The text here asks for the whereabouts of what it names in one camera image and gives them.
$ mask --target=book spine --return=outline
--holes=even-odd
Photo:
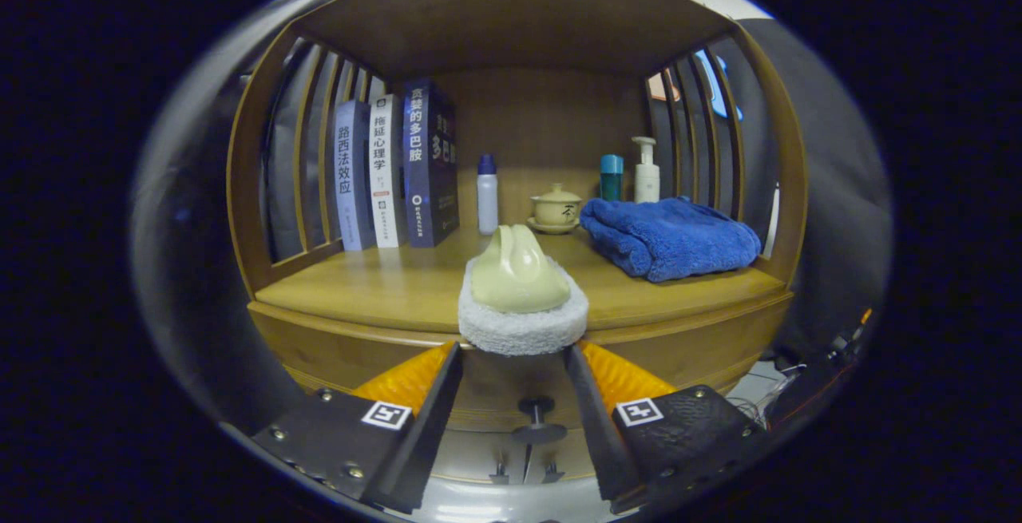
[[[411,84],[405,102],[405,182],[409,240],[413,247],[433,247],[430,193],[429,86]]]
[[[344,102],[334,116],[334,191],[340,239],[346,250],[375,245],[366,182],[369,105]]]
[[[398,247],[405,242],[406,218],[401,189],[401,108],[394,94],[373,100],[369,114],[369,175],[376,245]]]

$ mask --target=lotion bottle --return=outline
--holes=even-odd
[[[660,200],[660,167],[653,163],[653,147],[656,140],[652,137],[637,135],[632,141],[642,149],[639,163],[636,163],[636,203],[659,202]]]
[[[475,180],[475,205],[479,220],[479,233],[492,236],[500,225],[497,218],[497,163],[493,154],[479,156],[478,178]]]

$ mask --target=dark blue book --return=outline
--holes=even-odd
[[[345,101],[334,115],[334,191],[346,250],[376,245],[369,195],[369,104]]]
[[[405,193],[409,240],[434,247],[459,225],[454,105],[434,82],[405,86]]]

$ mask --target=folded towel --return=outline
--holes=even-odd
[[[578,222],[600,254],[650,282],[745,268],[760,249],[748,225],[686,196],[656,203],[591,199]]]

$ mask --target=black knob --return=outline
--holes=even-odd
[[[568,434],[563,425],[543,422],[543,415],[554,409],[554,400],[550,396],[526,396],[518,402],[518,410],[528,415],[532,423],[515,429],[512,435],[515,439],[529,445],[542,445],[564,439]]]

